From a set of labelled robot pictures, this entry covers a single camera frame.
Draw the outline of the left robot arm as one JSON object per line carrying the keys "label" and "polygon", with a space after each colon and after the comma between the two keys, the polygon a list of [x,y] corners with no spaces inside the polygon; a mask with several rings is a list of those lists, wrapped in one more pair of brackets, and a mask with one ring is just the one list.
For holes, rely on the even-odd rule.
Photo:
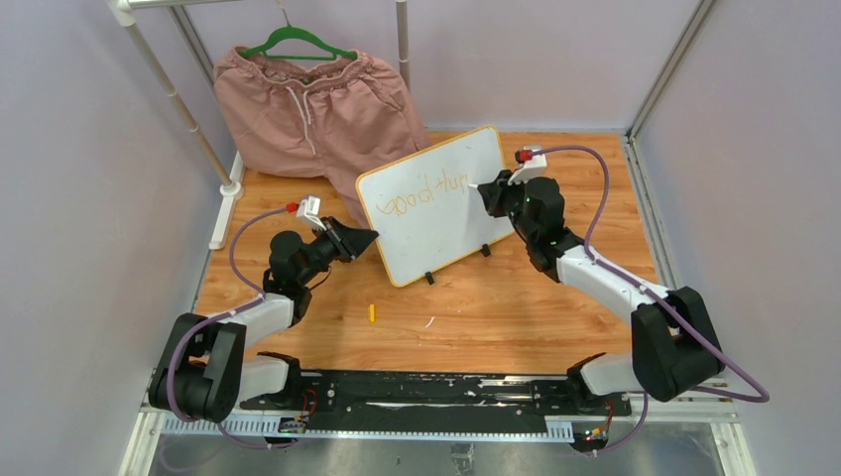
{"label": "left robot arm", "polygon": [[245,352],[269,335],[302,321],[312,299],[313,279],[335,262],[351,263],[378,238],[375,230],[346,226],[325,217],[305,242],[282,231],[270,242],[269,265],[258,296],[213,316],[187,312],[174,322],[153,373],[148,402],[184,421],[224,422],[239,404],[260,398],[281,410],[302,400],[299,359]]}

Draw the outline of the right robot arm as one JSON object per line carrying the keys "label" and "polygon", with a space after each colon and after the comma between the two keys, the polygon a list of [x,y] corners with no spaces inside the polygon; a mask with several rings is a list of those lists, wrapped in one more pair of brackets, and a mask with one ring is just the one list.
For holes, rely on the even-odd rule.
{"label": "right robot arm", "polygon": [[595,251],[564,221],[565,201],[552,178],[512,184],[502,171],[476,185],[486,212],[506,218],[524,241],[534,268],[576,288],[628,320],[632,349],[600,353],[566,372],[566,399],[580,414],[591,414],[606,396],[645,392],[668,402],[720,374],[717,335],[700,293],[670,290],[628,274]]}

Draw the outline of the yellow-framed whiteboard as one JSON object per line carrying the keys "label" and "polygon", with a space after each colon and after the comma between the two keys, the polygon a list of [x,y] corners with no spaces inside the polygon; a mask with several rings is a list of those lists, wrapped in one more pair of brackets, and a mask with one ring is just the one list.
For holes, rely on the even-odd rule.
{"label": "yellow-framed whiteboard", "polygon": [[500,133],[471,130],[360,175],[355,189],[386,274],[405,287],[513,234],[489,216],[469,183],[492,181],[505,166]]}

